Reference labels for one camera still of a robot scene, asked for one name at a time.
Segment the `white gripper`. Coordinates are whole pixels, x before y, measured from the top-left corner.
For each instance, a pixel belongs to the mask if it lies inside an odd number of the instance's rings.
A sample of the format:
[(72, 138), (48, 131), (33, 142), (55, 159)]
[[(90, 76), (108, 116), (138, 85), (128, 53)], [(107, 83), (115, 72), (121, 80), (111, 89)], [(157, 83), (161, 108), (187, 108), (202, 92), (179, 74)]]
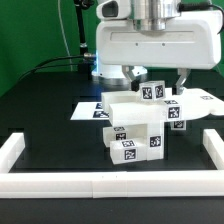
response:
[(217, 10), (184, 12), (168, 20), (163, 31), (137, 31), (130, 20), (103, 21), (97, 27), (97, 54), (103, 64), (124, 65), (122, 73), (135, 92), (140, 81), (133, 66), (178, 68), (172, 94), (181, 95), (190, 69), (211, 69), (220, 62), (221, 26)]

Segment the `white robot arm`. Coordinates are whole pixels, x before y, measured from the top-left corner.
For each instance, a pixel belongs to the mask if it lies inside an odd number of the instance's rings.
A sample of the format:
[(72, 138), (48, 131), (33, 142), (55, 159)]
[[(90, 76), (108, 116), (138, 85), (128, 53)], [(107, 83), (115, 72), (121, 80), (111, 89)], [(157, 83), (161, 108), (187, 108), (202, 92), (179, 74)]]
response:
[(129, 80), (135, 66), (176, 68), (179, 95), (192, 69), (221, 60), (224, 8), (209, 1), (99, 0), (96, 14), (98, 62), (119, 65)]

